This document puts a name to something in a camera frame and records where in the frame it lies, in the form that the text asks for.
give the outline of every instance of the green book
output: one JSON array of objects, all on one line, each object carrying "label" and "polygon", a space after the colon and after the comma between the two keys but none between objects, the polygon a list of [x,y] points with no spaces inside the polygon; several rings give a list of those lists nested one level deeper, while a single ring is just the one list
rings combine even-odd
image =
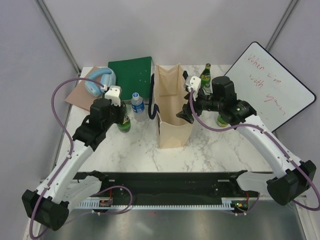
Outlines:
[{"label": "green book", "polygon": [[116,85],[122,88],[121,99],[130,100],[133,93],[149,98],[151,56],[122,61],[110,61],[108,68],[116,75]]}]

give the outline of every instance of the bottle label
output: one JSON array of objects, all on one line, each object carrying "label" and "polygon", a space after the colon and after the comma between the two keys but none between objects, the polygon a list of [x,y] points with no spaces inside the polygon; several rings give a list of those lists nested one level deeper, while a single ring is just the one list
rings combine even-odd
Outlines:
[{"label": "bottle label", "polygon": [[122,124],[125,124],[127,122],[129,122],[129,117],[128,117],[128,113],[127,113],[127,110],[125,111],[125,114],[124,114],[124,118],[123,118],[123,123]]},{"label": "bottle label", "polygon": [[140,114],[145,110],[145,104],[142,102],[139,105],[132,105],[132,109],[135,113]]},{"label": "bottle label", "polygon": [[204,75],[204,80],[210,81],[210,78],[211,78],[210,73],[207,73],[206,75]]}]

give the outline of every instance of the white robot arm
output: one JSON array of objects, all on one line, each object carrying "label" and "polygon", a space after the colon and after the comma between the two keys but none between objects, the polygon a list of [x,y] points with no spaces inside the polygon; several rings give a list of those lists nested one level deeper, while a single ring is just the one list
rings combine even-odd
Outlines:
[{"label": "white robot arm", "polygon": [[198,119],[202,111],[219,112],[222,119],[231,125],[228,129],[236,129],[248,139],[272,168],[273,173],[238,172],[233,176],[233,180],[242,190],[270,195],[278,204],[286,205],[310,188],[306,178],[292,162],[299,166],[311,180],[315,175],[316,166],[310,160],[303,162],[290,152],[267,129],[254,108],[248,102],[237,99],[234,84],[227,76],[212,80],[213,93],[211,94],[205,94],[200,85],[199,77],[189,76],[186,79],[185,88],[189,94],[192,93],[193,101],[190,102],[192,98],[189,96],[188,104],[183,106],[177,117],[193,123],[194,114]]},{"label": "white robot arm", "polygon": [[90,114],[85,117],[72,137],[72,155],[69,155],[69,151],[66,152],[35,191],[24,192],[22,202],[29,218],[33,214],[36,202],[44,193],[34,219],[56,231],[63,226],[69,213],[80,202],[99,192],[102,181],[107,176],[97,171],[88,173],[88,176],[74,187],[68,189],[68,186],[83,163],[106,138],[111,125],[124,122],[127,113],[126,106],[120,100],[120,94],[120,87],[111,86],[103,98],[94,100]]}]

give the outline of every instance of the red handwriting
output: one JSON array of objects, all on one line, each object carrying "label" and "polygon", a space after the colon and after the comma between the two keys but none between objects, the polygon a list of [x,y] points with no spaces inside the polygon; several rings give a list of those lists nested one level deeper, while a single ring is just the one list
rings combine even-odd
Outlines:
[{"label": "red handwriting", "polygon": [[283,115],[286,114],[286,112],[282,109],[282,106],[280,106],[280,105],[278,104],[277,99],[275,99],[273,96],[270,96],[269,94],[268,94],[266,97],[269,98],[269,99],[265,100],[265,101],[264,101],[265,103],[270,102],[270,101],[274,101],[275,104],[279,107],[279,110],[280,110],[281,112],[283,112]]},{"label": "red handwriting", "polygon": [[253,80],[254,83],[256,83],[256,86],[259,87],[259,89],[264,86],[264,81],[261,81],[261,79],[254,78],[254,77],[251,76],[251,74],[250,74],[249,77],[250,77],[251,80]]},{"label": "red handwriting", "polygon": [[265,68],[258,63],[259,58],[256,58],[256,55],[250,55],[248,61],[251,61],[253,66],[256,66],[257,69],[263,71]]},{"label": "red handwriting", "polygon": [[277,76],[277,75],[271,76],[271,74],[270,74],[270,73],[268,73],[268,77],[269,77],[269,78],[274,78],[274,79],[273,79],[273,81],[274,81],[276,84],[281,83],[281,81],[280,81],[280,80],[276,79],[276,76]]}]

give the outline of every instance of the brown paper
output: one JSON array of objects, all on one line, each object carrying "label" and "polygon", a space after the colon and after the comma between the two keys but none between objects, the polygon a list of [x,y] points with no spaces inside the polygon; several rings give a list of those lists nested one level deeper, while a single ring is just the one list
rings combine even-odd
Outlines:
[{"label": "brown paper", "polygon": [[[93,71],[99,69],[98,67],[93,67],[90,72],[85,76],[87,78]],[[100,82],[101,76],[94,79]],[[79,84],[73,89],[73,91],[66,97],[65,101],[72,105],[75,105],[84,110],[90,111],[90,106],[96,98],[92,96],[85,87],[85,81],[79,82]]]},{"label": "brown paper", "polygon": [[186,144],[193,125],[176,116],[188,100],[184,88],[184,70],[178,64],[166,70],[157,65],[154,74],[154,102],[159,106],[157,140],[161,149],[179,148]]}]

